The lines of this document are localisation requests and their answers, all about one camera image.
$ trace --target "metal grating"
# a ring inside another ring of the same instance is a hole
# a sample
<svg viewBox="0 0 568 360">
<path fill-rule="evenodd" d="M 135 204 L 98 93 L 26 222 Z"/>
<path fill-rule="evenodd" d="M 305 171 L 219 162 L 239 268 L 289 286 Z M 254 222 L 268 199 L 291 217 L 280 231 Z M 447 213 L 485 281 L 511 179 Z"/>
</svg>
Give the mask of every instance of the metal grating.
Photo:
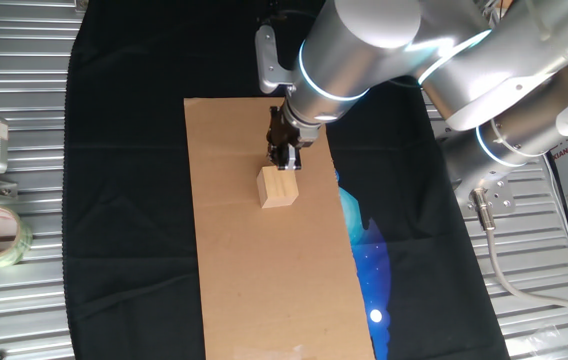
<svg viewBox="0 0 568 360">
<path fill-rule="evenodd" d="M 61 269 L 64 91 L 81 22 L 73 0 L 0 0 L 0 115 L 10 122 L 9 170 L 20 197 L 9 206 L 35 232 L 21 263 L 0 269 L 0 349 L 9 360 L 72 359 Z M 446 125 L 428 98 L 436 134 Z M 525 290 L 568 298 L 568 238 L 542 163 L 509 176 L 517 212 L 498 219 L 500 261 Z M 520 301 L 491 277 L 486 241 L 466 219 L 495 312 L 514 359 L 534 359 L 526 338 L 546 324 L 560 331 L 568 359 L 568 310 Z"/>
<path fill-rule="evenodd" d="M 73 0 L 0 0 L 0 116 L 19 183 L 5 203 L 29 223 L 33 249 L 0 269 L 0 349 L 10 360 L 71 359 L 62 284 L 64 92 L 81 23 Z"/>
<path fill-rule="evenodd" d="M 450 131 L 425 94 L 424 100 L 435 135 Z M 516 211 L 495 217 L 502 270 L 521 290 L 568 299 L 568 235 L 544 160 L 537 158 L 507 179 Z M 504 290 L 493 276 L 486 235 L 477 217 L 464 220 L 511 358 L 568 359 L 568 309 L 521 300 Z M 534 356 L 529 338 L 548 325 L 557 328 L 559 338 L 542 345 L 537 349 L 542 355 Z"/>
</svg>

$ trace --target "metal bracket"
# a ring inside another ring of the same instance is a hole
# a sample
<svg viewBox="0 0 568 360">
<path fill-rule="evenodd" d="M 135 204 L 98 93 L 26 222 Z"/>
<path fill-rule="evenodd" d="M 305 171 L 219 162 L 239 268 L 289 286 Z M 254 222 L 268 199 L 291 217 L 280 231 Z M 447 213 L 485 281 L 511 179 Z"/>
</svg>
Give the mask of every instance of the metal bracket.
<svg viewBox="0 0 568 360">
<path fill-rule="evenodd" d="M 279 85 L 291 85 L 293 83 L 291 71 L 280 66 L 277 60 L 275 31 L 269 25 L 262 25 L 255 33 L 255 50 L 260 89 L 263 93 L 270 94 Z"/>
<path fill-rule="evenodd" d="M 485 182 L 482 186 L 486 189 L 486 198 L 488 205 L 491 207 L 493 215 L 507 215 L 515 212 L 515 200 L 511 187 L 508 185 L 508 180 L 503 178 L 497 181 Z M 477 216 L 475 204 L 469 196 L 457 196 L 457 202 L 460 205 L 462 216 L 474 217 Z"/>
<path fill-rule="evenodd" d="M 4 199 L 17 199 L 17 183 L 0 180 L 0 196 Z"/>
</svg>

